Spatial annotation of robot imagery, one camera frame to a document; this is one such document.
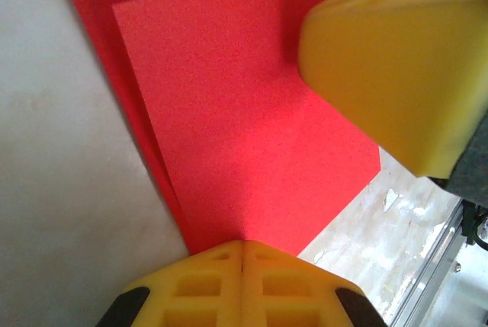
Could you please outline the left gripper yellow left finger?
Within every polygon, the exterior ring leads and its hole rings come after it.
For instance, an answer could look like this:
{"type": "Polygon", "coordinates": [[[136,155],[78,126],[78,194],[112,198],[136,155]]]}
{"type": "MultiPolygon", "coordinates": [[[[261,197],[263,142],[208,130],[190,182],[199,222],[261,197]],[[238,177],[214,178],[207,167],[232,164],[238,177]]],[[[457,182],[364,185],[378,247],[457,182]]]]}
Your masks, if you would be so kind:
{"type": "Polygon", "coordinates": [[[239,327],[242,251],[227,242],[141,277],[95,327],[239,327]]]}

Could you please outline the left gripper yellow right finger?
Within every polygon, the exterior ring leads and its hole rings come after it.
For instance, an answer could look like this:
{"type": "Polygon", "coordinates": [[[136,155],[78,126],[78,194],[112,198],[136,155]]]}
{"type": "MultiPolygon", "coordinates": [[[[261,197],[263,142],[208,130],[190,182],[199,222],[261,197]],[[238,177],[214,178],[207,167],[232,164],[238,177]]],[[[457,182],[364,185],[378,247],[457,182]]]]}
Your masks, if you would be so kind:
{"type": "Polygon", "coordinates": [[[388,327],[359,286],[261,242],[242,249],[242,327],[388,327]]]}

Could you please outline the red paper sheet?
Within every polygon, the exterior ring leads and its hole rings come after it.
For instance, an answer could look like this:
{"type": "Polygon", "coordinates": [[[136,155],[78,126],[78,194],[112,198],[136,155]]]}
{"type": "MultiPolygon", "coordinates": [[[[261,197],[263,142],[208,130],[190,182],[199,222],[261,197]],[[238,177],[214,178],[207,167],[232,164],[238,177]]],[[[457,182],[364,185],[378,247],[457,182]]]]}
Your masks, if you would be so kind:
{"type": "Polygon", "coordinates": [[[190,253],[299,254],[380,170],[297,71],[322,0],[72,0],[190,253]]]}

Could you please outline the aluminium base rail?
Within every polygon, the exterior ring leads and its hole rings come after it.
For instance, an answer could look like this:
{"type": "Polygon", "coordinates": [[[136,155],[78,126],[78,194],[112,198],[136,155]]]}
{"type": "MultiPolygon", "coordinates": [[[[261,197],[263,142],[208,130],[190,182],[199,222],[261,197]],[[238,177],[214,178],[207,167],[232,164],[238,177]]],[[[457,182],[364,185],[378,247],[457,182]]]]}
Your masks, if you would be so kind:
{"type": "MultiPolygon", "coordinates": [[[[488,251],[461,234],[462,206],[436,226],[390,327],[488,327],[488,251]]],[[[488,241],[488,220],[479,229],[488,241]]]]}

